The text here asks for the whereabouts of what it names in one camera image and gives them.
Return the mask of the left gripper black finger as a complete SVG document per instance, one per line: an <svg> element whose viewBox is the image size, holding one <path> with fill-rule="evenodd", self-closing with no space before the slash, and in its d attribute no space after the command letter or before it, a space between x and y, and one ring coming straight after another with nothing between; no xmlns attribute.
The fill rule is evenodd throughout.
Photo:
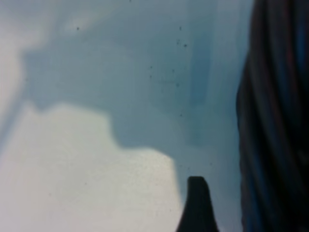
<svg viewBox="0 0 309 232"><path fill-rule="evenodd" d="M178 232L217 232L211 195L206 180L191 176L187 181L187 198Z"/></svg>

